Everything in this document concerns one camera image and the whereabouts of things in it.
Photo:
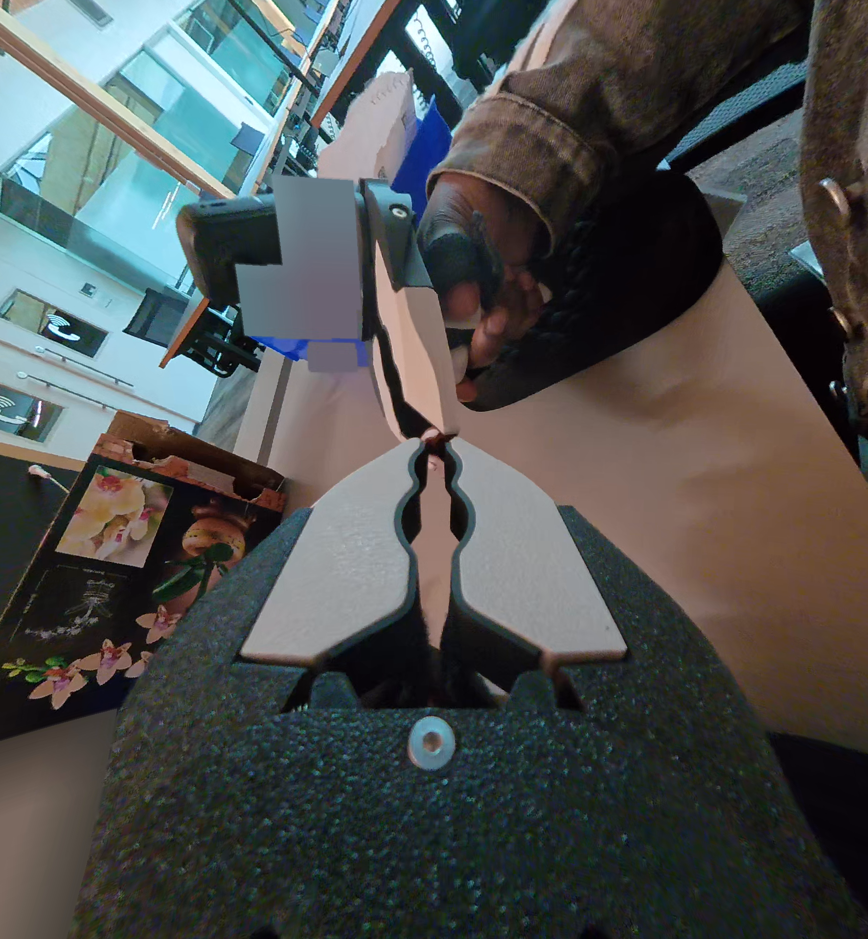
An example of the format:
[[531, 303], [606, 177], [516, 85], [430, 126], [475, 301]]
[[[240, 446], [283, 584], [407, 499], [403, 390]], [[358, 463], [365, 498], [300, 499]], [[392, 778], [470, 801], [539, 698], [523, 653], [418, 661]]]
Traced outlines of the heap of white paper bags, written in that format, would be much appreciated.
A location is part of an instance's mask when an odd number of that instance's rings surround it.
[[351, 103], [319, 156], [319, 179], [393, 182], [417, 133], [412, 70], [383, 72]]

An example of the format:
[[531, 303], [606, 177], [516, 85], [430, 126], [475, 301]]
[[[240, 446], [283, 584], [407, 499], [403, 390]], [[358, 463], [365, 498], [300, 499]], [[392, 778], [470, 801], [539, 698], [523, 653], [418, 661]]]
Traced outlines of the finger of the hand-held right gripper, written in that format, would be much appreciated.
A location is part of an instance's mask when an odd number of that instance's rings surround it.
[[451, 438], [460, 430], [462, 406], [438, 296], [416, 246], [409, 246], [396, 287], [385, 248], [374, 245], [377, 324], [370, 362], [381, 408], [399, 440], [421, 438], [432, 427]]

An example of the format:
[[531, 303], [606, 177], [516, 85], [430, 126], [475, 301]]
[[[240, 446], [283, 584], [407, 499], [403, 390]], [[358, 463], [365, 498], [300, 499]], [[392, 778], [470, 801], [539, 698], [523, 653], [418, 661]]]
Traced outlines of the wooden table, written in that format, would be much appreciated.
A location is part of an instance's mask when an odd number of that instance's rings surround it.
[[240, 307], [229, 306], [221, 312], [197, 293], [188, 301], [159, 368], [183, 357], [218, 379], [233, 376], [239, 368], [256, 374], [261, 366], [258, 351], [263, 348], [245, 335]]
[[322, 84], [311, 123], [332, 115], [342, 123], [355, 96], [383, 71], [410, 72], [415, 101], [434, 102], [450, 128], [475, 101], [478, 89], [457, 73], [449, 45], [461, 2], [350, 2], [337, 42], [339, 60]]

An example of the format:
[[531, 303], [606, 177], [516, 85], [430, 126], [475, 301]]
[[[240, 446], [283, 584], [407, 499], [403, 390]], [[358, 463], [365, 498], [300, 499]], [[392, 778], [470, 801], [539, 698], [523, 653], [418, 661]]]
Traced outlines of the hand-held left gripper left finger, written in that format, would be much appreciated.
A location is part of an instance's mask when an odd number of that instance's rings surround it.
[[392, 640], [418, 600], [405, 513], [423, 484], [425, 440], [407, 440], [313, 505], [240, 655], [314, 668], [367, 640]]

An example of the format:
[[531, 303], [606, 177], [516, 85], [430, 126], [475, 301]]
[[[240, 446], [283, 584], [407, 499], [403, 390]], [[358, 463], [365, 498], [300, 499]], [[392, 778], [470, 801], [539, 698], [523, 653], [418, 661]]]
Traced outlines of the person's right hand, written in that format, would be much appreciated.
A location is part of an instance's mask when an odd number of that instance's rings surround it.
[[517, 196], [468, 174], [444, 172], [433, 183], [420, 236], [436, 239], [445, 230], [467, 229], [475, 214], [503, 260], [502, 288], [492, 306], [482, 303], [476, 283], [440, 289], [438, 297], [446, 322], [461, 323], [482, 313], [468, 355], [468, 367], [480, 369], [491, 366], [505, 346], [521, 340], [539, 319], [544, 300], [529, 265], [547, 248], [547, 231]]

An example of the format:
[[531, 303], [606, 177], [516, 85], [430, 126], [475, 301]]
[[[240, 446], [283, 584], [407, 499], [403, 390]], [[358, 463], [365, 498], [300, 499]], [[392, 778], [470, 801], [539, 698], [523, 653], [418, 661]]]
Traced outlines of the black orchid lego box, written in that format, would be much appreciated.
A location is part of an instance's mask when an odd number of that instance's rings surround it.
[[3, 617], [0, 735], [116, 709], [278, 527], [283, 485], [167, 422], [114, 416]]

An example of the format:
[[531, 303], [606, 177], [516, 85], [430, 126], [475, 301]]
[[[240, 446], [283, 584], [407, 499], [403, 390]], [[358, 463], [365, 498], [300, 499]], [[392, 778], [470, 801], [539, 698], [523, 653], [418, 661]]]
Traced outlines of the black mesh cushion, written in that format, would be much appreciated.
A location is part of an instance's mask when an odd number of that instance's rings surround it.
[[723, 261], [708, 200], [657, 170], [569, 229], [538, 279], [551, 291], [534, 326], [475, 379], [479, 412], [518, 403], [654, 335], [708, 291]]

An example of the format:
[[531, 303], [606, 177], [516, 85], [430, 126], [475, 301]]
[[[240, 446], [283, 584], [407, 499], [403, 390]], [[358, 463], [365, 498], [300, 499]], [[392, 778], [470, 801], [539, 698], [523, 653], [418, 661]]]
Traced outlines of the black office chair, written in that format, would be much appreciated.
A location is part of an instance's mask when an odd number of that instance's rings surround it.
[[188, 303], [189, 299], [175, 289], [146, 288], [123, 333], [156, 346], [168, 347], [179, 329]]

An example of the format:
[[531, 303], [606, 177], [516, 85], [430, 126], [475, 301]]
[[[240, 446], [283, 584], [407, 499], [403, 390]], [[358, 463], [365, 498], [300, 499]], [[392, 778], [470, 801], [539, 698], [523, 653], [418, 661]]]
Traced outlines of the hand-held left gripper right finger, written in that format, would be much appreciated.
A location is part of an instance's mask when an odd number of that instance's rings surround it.
[[457, 538], [443, 652], [480, 674], [555, 674], [628, 646], [558, 506], [461, 438], [444, 447]]

